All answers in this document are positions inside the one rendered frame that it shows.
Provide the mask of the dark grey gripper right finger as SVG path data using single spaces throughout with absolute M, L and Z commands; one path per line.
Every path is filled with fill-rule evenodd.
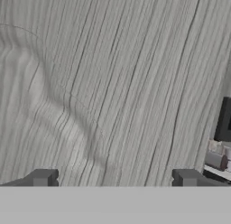
M 173 169 L 172 186 L 182 187 L 227 187 L 227 183 L 209 179 L 195 169 Z

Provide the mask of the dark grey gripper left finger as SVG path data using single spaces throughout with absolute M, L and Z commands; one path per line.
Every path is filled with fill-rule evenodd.
M 23 178 L 3 183 L 3 186 L 58 186 L 58 169 L 35 169 Z

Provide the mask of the grey cylindrical jar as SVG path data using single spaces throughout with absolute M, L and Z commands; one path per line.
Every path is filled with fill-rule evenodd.
M 205 164 L 223 172 L 227 168 L 228 159 L 225 154 L 207 152 Z

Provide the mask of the white small container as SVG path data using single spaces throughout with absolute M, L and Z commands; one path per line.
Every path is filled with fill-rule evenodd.
M 225 155 L 231 161 L 231 142 L 210 140 L 208 150 L 216 154 Z

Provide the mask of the black microwave oven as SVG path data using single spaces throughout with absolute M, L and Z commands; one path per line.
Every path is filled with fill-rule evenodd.
M 231 98 L 229 97 L 223 98 L 214 139 L 231 142 Z

